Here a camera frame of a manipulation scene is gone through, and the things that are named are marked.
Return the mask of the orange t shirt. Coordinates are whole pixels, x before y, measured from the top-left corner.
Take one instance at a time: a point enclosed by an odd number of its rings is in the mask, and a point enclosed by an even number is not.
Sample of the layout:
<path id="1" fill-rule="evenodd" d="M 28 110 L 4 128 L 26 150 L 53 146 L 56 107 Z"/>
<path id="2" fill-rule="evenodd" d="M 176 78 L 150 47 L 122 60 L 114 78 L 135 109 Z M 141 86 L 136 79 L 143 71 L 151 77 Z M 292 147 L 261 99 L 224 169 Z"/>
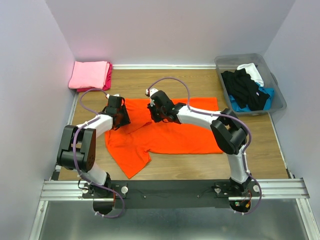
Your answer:
<path id="1" fill-rule="evenodd" d="M 105 146 L 123 173 L 130 179 L 155 154 L 221 154 L 211 130 L 174 122 L 155 123 L 147 108 L 148 99 L 127 98 L 130 124 L 105 132 Z"/>

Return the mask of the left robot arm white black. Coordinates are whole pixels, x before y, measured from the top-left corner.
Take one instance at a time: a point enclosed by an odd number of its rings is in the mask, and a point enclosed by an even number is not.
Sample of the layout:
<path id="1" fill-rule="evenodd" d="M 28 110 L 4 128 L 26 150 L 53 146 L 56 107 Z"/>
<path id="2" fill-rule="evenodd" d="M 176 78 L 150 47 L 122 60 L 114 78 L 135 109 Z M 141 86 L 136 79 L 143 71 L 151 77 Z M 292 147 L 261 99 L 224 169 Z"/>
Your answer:
<path id="1" fill-rule="evenodd" d="M 62 132 L 56 162 L 60 167 L 76 171 L 86 181 L 83 190 L 94 191 L 99 197 L 110 194 L 123 198 L 127 186 L 113 186 L 109 173 L 96 163 L 97 137 L 110 130 L 128 125 L 130 118 L 124 104 L 106 106 L 94 118 L 79 125 L 66 125 Z"/>

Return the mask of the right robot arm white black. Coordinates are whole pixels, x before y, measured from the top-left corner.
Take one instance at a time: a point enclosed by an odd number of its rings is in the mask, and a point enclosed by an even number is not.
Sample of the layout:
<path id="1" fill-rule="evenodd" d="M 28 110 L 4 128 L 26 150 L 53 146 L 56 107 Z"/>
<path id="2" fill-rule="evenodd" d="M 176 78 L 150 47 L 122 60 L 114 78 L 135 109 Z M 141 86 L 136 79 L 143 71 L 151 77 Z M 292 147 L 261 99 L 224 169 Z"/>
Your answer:
<path id="1" fill-rule="evenodd" d="M 230 167 L 229 191 L 241 196 L 248 190 L 251 173 L 248 167 L 246 148 L 252 135 L 248 127 L 228 108 L 224 111 L 208 111 L 188 106 L 185 103 L 147 105 L 151 118 L 158 123 L 167 120 L 177 124 L 191 124 L 212 131 L 214 139 L 225 154 Z"/>

